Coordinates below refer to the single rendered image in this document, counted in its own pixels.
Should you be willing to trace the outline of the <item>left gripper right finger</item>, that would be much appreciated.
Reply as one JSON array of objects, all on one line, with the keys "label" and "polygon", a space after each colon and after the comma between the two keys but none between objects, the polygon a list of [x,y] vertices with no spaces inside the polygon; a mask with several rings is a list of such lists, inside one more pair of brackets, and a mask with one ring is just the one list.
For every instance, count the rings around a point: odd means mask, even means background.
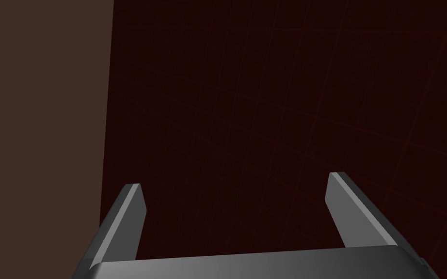
[{"label": "left gripper right finger", "polygon": [[393,245],[415,256],[410,243],[346,173],[329,173],[325,203],[345,247]]}]

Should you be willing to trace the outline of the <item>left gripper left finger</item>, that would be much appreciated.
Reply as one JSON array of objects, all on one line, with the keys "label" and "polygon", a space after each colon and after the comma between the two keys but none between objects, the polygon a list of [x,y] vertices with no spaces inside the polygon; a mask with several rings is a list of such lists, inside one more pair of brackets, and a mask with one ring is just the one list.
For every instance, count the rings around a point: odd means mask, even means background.
[{"label": "left gripper left finger", "polygon": [[80,260],[77,272],[88,272],[99,263],[135,260],[146,212],[141,185],[126,184]]}]

